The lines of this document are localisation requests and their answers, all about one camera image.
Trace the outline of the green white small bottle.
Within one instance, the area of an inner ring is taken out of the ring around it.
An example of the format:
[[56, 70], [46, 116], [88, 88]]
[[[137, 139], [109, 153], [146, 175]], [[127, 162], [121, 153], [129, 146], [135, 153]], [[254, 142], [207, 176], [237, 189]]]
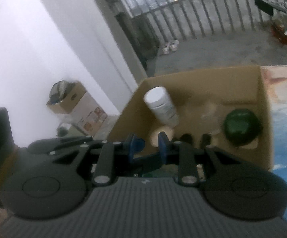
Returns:
[[146, 174], [143, 174], [143, 177], [148, 178], [161, 178], [161, 177], [177, 177], [178, 175], [178, 166], [175, 164], [162, 165], [159, 169], [150, 171]]

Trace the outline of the beige round lid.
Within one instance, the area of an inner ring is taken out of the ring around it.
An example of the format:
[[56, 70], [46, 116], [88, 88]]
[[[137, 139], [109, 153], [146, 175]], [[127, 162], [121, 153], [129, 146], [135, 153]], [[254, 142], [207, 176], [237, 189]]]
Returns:
[[158, 128], [154, 128], [148, 136], [149, 142], [153, 147], [158, 147], [158, 135], [160, 132], [165, 132], [169, 140], [174, 137], [174, 129], [169, 126], [164, 125]]

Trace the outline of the white supplement bottle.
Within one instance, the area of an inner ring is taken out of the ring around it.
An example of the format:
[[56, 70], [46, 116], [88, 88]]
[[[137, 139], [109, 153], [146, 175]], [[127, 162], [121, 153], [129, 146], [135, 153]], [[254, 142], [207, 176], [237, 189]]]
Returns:
[[150, 89], [144, 95], [143, 100], [161, 123], [170, 127], [179, 124], [176, 107], [165, 87], [157, 86]]

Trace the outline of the printed appliance carton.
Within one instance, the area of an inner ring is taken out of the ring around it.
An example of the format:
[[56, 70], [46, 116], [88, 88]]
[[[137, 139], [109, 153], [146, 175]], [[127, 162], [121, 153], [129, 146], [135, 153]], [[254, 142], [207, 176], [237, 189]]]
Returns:
[[107, 114], [86, 92], [70, 113], [72, 123], [86, 135], [96, 135]]

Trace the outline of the clear glass jar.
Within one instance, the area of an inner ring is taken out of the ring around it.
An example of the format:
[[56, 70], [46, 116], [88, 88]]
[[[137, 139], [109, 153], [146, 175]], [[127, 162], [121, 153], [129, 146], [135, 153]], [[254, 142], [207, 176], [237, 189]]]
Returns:
[[190, 100], [185, 113], [201, 134], [217, 135], [221, 131], [220, 110], [220, 104], [213, 99]]

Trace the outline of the small cardboard box with junk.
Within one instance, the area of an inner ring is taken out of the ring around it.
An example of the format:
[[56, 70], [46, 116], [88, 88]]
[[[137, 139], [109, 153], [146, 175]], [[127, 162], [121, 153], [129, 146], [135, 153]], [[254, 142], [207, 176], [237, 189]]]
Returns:
[[70, 114], [85, 93], [79, 81], [62, 80], [52, 86], [46, 106], [55, 114]]

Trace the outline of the open cardboard box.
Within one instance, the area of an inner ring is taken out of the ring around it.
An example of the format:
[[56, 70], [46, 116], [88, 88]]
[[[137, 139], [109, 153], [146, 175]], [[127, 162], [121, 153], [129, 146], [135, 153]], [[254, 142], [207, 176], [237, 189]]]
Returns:
[[[246, 161], [270, 170], [273, 166], [273, 140], [270, 106], [259, 66], [197, 69], [147, 78], [139, 85], [122, 111], [110, 134], [109, 141], [121, 141], [129, 133], [146, 141], [141, 154], [156, 151], [150, 143], [152, 132], [161, 123], [143, 100], [150, 89], [167, 89], [178, 113], [179, 124], [174, 137], [191, 134], [199, 147], [203, 134], [210, 134], [215, 146]], [[262, 133], [251, 144], [234, 147], [224, 136], [225, 117], [236, 108], [247, 108], [260, 120]]]

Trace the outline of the dark green round container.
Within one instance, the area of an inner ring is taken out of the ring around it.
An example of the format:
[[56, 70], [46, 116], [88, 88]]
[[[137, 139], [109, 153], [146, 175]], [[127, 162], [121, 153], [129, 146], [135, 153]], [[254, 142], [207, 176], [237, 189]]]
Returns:
[[254, 141], [263, 130], [256, 114], [246, 108], [232, 110], [224, 119], [223, 133], [235, 147], [241, 147]]

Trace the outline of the white sneaker left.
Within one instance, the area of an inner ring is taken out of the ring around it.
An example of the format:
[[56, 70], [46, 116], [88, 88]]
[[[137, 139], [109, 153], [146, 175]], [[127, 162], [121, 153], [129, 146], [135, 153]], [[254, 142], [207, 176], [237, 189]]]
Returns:
[[163, 45], [163, 47], [162, 47], [162, 53], [163, 53], [163, 55], [168, 55], [169, 53], [170, 53], [170, 51], [171, 51], [171, 43], [170, 42], [167, 42], [167, 43], [165, 43], [164, 45]]

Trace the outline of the metal balcony railing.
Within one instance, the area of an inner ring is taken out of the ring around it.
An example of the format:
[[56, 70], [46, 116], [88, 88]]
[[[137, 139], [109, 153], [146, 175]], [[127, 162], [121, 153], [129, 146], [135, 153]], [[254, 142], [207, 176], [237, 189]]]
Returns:
[[[256, 30], [271, 17], [254, 0], [106, 0], [115, 12], [141, 18], [160, 42]], [[287, 2], [287, 0], [266, 0]]]

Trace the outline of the orange red bag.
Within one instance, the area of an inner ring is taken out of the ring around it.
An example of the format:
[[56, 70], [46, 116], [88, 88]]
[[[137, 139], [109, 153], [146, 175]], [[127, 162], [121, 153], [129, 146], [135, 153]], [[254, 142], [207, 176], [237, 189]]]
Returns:
[[285, 30], [282, 27], [277, 23], [272, 23], [271, 32], [281, 44], [287, 45], [287, 34], [285, 34]]

